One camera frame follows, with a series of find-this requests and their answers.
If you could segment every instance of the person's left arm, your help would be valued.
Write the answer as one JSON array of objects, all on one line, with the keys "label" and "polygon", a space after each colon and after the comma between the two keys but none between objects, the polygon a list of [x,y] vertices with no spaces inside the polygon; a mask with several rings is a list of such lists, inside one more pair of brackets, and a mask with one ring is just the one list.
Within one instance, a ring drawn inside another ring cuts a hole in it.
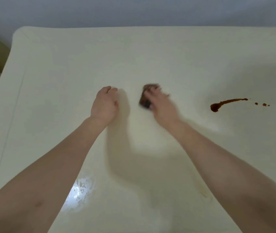
[{"label": "person's left arm", "polygon": [[102,88],[89,118],[0,189],[1,233],[49,230],[89,149],[118,113],[116,92],[117,88]]}]

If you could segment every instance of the person's left hand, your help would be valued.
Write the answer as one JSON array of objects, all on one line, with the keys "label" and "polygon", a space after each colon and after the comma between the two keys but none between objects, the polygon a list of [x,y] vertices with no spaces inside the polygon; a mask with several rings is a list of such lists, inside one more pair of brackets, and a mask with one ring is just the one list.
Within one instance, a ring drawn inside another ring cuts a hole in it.
[{"label": "person's left hand", "polygon": [[117,88],[103,87],[96,96],[90,111],[92,118],[98,119],[104,127],[115,119],[118,114],[118,101],[115,100]]}]

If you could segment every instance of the white table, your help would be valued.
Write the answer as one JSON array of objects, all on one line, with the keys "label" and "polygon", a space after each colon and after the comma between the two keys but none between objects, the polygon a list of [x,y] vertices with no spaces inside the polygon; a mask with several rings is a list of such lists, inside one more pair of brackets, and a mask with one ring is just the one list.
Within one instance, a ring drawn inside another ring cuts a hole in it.
[{"label": "white table", "polygon": [[[0,78],[0,188],[112,85],[120,118],[93,145],[50,232],[239,232],[138,106],[146,83],[159,83],[191,125],[276,181],[276,28],[23,27]],[[210,110],[234,98],[249,100]]]}]

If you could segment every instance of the person's right arm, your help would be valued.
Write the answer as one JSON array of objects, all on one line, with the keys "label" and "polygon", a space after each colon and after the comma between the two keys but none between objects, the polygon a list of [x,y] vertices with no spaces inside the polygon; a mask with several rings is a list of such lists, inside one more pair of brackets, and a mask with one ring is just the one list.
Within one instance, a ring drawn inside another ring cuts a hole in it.
[{"label": "person's right arm", "polygon": [[276,183],[183,122],[159,88],[146,91],[145,96],[156,121],[185,149],[242,232],[276,232]]}]

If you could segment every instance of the bare skin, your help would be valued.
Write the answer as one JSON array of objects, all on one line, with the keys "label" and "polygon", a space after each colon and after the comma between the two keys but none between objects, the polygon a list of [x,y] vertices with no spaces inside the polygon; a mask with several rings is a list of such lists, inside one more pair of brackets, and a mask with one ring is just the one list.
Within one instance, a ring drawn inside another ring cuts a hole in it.
[{"label": "bare skin", "polygon": [[[117,89],[102,88],[91,116],[0,190],[0,232],[49,230],[98,135],[117,116]],[[183,122],[160,89],[145,92],[156,121],[186,150],[220,204],[245,232],[276,232],[276,183]]]},{"label": "bare skin", "polygon": [[160,88],[145,91],[145,96],[156,121],[185,149],[242,232],[276,232],[276,183],[183,122]]},{"label": "bare skin", "polygon": [[89,118],[0,189],[0,233],[49,230],[89,149],[118,114],[116,92],[117,88],[102,88]]}]

